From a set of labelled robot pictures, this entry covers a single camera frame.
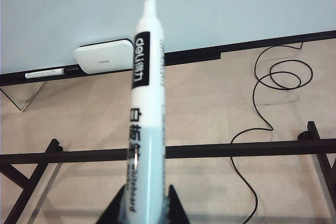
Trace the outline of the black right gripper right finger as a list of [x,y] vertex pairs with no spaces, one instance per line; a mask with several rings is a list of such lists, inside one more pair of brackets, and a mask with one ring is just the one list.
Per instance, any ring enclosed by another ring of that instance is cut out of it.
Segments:
[[169,185],[168,189],[164,223],[190,224],[188,216],[173,185]]

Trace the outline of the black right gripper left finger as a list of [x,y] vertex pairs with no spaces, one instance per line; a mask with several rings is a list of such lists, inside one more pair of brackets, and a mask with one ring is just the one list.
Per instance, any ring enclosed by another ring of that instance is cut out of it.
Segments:
[[108,207],[104,210],[102,215],[97,220],[97,224],[118,224],[119,216],[120,216],[120,209],[121,209],[121,202],[122,196],[124,193],[124,186],[122,186],[117,194],[114,196],[112,201],[109,203]]

